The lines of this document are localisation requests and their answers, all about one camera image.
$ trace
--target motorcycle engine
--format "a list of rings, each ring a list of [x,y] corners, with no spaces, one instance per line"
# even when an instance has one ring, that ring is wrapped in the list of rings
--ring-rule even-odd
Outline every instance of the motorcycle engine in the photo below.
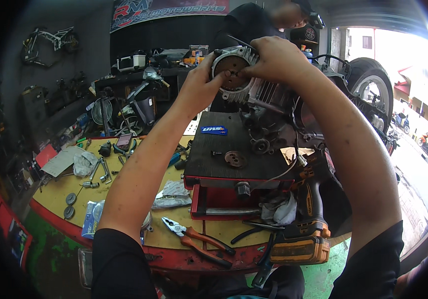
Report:
[[[258,54],[247,46],[235,46],[215,50],[218,57],[212,63],[211,76],[230,71],[229,80],[220,88],[222,97],[238,103],[244,128],[251,137],[252,151],[257,154],[273,154],[285,147],[317,148],[324,141],[320,126],[294,90],[283,84],[275,84],[259,78],[241,78],[238,72],[255,65]],[[327,65],[318,68],[339,87],[380,132],[387,116],[375,106],[351,94],[342,74]]]

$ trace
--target orange-handled pliers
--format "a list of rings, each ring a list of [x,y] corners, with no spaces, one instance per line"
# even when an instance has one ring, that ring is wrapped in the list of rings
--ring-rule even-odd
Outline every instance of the orange-handled pliers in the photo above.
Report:
[[[230,268],[232,267],[232,263],[226,260],[221,259],[220,257],[211,254],[199,246],[197,246],[191,238],[201,240],[204,242],[207,242],[211,245],[216,246],[217,248],[223,250],[225,253],[230,255],[235,255],[235,250],[230,248],[228,245],[222,243],[221,241],[212,238],[207,235],[199,234],[197,231],[195,231],[192,227],[185,227],[180,225],[179,223],[175,222],[174,220],[171,220],[167,217],[161,218],[164,224],[176,235],[178,235],[181,238],[181,244],[187,247],[192,248],[195,252],[197,252],[200,256],[205,258],[208,261],[211,261],[213,263],[216,263],[220,266]]]

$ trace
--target hand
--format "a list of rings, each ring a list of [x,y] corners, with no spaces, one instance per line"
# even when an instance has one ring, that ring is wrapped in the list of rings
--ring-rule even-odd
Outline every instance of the hand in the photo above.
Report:
[[[251,45],[259,52],[259,62],[241,70],[239,76],[291,84],[315,68],[295,44],[278,36],[254,39]]]
[[[231,75],[229,71],[225,71],[209,82],[214,59],[214,52],[212,52],[203,59],[199,66],[188,73],[174,102],[174,106],[182,113],[186,113],[190,119],[212,103],[223,81]]]

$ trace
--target black sleeve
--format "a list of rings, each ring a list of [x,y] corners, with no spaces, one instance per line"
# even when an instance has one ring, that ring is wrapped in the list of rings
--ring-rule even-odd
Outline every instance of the black sleeve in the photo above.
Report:
[[[143,249],[130,236],[118,230],[98,230],[94,235],[92,266],[93,299],[157,299]]]
[[[330,297],[392,298],[400,271],[403,221],[357,251],[334,282]]]
[[[217,31],[214,38],[212,50],[223,49],[239,45],[227,34],[239,38],[239,35],[245,31],[251,22],[258,21],[262,15],[262,9],[255,3],[246,3],[229,12],[224,17],[222,27]]]

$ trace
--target blue sticker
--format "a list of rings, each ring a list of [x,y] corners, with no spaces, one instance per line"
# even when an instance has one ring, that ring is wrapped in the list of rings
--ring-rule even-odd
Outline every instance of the blue sticker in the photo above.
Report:
[[[214,134],[214,135],[225,135],[225,136],[227,136],[227,129],[224,126],[201,127],[200,132],[202,134]]]

